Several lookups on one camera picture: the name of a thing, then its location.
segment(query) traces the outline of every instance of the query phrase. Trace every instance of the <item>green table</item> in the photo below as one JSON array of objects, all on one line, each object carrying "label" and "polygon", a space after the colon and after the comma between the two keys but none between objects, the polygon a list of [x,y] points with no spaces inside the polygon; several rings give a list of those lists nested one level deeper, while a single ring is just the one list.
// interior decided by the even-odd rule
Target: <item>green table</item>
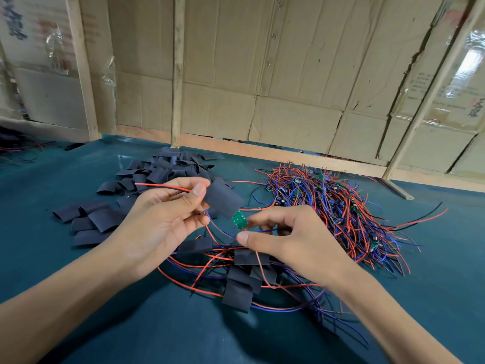
[{"label": "green table", "polygon": [[[93,198],[103,181],[114,179],[131,158],[145,158],[159,144],[107,137],[66,152],[51,148],[33,153],[34,164],[0,169],[0,301],[7,300],[82,255],[72,250],[69,225],[51,211]],[[276,163],[233,155],[215,162],[213,171],[231,180],[264,180],[256,168]],[[397,301],[440,342],[466,363],[482,362],[485,310],[485,195],[399,183],[416,197],[406,201],[379,183],[353,177],[363,194],[379,204],[372,213],[389,224],[417,218],[440,201],[450,210],[410,228],[424,245],[422,253],[404,247],[412,274],[374,275]],[[252,184],[236,191],[248,197]],[[227,227],[228,221],[218,224]],[[235,312],[167,281],[158,271],[120,292],[47,355],[43,362],[63,363],[380,363],[377,342],[367,348],[350,335],[323,329],[302,312]]]}]

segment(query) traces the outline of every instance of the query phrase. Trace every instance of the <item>fingernail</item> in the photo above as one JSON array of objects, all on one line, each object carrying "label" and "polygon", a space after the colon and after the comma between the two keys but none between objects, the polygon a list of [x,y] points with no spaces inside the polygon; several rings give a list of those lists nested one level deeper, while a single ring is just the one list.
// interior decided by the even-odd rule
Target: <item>fingernail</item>
[{"label": "fingernail", "polygon": [[248,236],[249,235],[247,234],[247,232],[240,232],[238,233],[238,236],[236,236],[236,240],[239,244],[246,246]]},{"label": "fingernail", "polygon": [[202,184],[196,184],[192,189],[192,192],[197,196],[201,196],[203,191],[204,186]]}]

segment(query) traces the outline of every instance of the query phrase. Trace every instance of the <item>forearm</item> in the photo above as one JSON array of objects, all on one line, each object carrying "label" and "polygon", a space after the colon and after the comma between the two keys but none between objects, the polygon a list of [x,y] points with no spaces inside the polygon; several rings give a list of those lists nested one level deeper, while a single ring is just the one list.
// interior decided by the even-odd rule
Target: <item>forearm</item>
[{"label": "forearm", "polygon": [[460,363],[360,267],[350,268],[330,289],[365,325],[393,363]]},{"label": "forearm", "polygon": [[0,305],[0,362],[37,362],[127,285],[99,248]]}]

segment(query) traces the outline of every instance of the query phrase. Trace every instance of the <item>person's left hand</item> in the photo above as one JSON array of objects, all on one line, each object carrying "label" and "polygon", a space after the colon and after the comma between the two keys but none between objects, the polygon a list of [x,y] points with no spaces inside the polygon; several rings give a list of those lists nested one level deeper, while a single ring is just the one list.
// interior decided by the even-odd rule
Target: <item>person's left hand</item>
[{"label": "person's left hand", "polygon": [[162,263],[193,231],[209,224],[200,213],[210,181],[202,177],[178,177],[166,185],[191,189],[190,193],[156,188],[138,197],[125,220],[96,247],[118,258],[124,272],[135,282]]}]

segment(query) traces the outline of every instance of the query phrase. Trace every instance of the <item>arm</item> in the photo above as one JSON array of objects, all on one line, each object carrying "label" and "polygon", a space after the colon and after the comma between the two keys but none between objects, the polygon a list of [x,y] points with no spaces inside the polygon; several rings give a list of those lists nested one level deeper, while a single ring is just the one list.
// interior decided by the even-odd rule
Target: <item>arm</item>
[{"label": "arm", "polygon": [[392,298],[380,283],[347,256],[309,206],[273,207],[248,218],[249,227],[278,234],[240,232],[239,243],[269,253],[300,275],[332,291],[379,342],[392,362],[460,363]]},{"label": "arm", "polygon": [[44,281],[0,305],[0,362],[38,362],[117,292],[163,262],[197,228],[209,223],[199,213],[209,186],[183,177],[168,184],[189,188],[140,195],[123,223],[106,241]]}]

